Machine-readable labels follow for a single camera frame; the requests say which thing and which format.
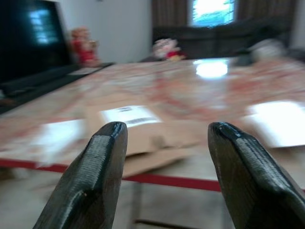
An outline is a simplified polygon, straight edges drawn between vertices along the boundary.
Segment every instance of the tv stand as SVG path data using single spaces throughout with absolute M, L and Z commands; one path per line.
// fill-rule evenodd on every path
M 103 63 L 101 66 L 96 69 L 96 71 L 99 71 L 103 68 L 109 67 L 113 65 L 114 63 Z M 8 96 L 8 98 L 12 99 L 15 101 L 15 105 L 12 106 L 0 106 L 0 114 L 3 114 L 9 110 L 12 110 L 22 104 L 25 104 L 27 102 L 30 102 L 44 94 L 47 94 L 49 92 L 52 92 L 58 88 L 61 88 L 69 83 L 72 83 L 76 80 L 79 80 L 90 73 L 85 73 L 85 74 L 66 74 L 63 75 L 60 78 L 56 78 L 54 80 L 48 81 L 47 83 L 44 83 L 42 85 L 32 87 L 31 90 L 25 90 L 23 93 L 17 93 L 17 94 L 11 94 L 11 96 Z

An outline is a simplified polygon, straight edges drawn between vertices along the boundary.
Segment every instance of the brown curtain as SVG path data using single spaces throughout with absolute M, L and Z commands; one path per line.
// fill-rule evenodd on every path
M 188 0 L 152 0 L 152 25 L 187 26 Z
M 282 16 L 293 21 L 297 0 L 236 0 L 237 19 L 261 19 Z

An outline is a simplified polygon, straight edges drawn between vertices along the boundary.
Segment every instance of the tiled floor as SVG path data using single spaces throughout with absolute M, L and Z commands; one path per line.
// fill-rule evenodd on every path
M 30 171 L 29 177 L 0 182 L 0 228 L 31 229 L 61 174 Z M 128 228 L 132 183 L 123 181 L 113 229 Z M 143 185 L 141 218 L 199 229 L 222 228 L 220 193 Z M 137 229 L 156 227 L 138 225 Z

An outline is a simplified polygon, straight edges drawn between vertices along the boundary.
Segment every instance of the table top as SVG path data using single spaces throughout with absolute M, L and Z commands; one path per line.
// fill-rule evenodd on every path
M 284 59 L 233 67 L 233 61 L 224 58 L 118 64 L 77 80 L 0 116 L 0 166 L 22 167 L 30 162 L 36 166 L 69 165 L 86 145 L 82 139 L 85 128 L 78 130 L 80 140 L 48 158 L 47 151 L 60 148 L 61 143 L 46 142 L 46 147 L 37 147 L 35 142 L 41 140 L 44 126 L 82 120 L 85 101 L 90 98 L 130 92 L 145 96 L 173 119 L 191 123 L 202 139 L 199 146 L 189 149 L 194 156 L 151 174 L 216 181 L 207 146 L 209 123 L 225 121 L 251 133 L 251 127 L 243 121 L 247 106 L 282 99 L 305 102 L 303 64 Z M 304 148 L 268 150 L 305 188 Z

